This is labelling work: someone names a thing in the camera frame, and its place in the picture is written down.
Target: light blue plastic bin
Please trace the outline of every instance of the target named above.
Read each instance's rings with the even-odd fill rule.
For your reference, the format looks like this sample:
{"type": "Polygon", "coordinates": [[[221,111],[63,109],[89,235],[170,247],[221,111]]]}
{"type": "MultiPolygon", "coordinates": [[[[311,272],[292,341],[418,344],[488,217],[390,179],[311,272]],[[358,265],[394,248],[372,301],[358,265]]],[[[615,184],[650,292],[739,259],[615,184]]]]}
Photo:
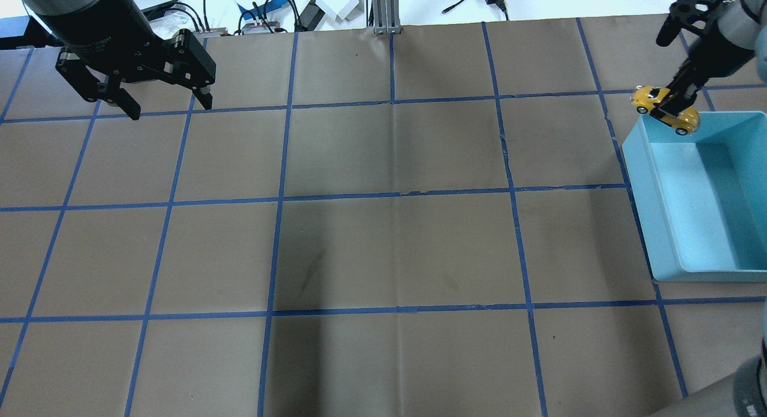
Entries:
{"type": "Polygon", "coordinates": [[[767,282],[767,114],[641,116],[623,150],[655,279],[767,282]]]}

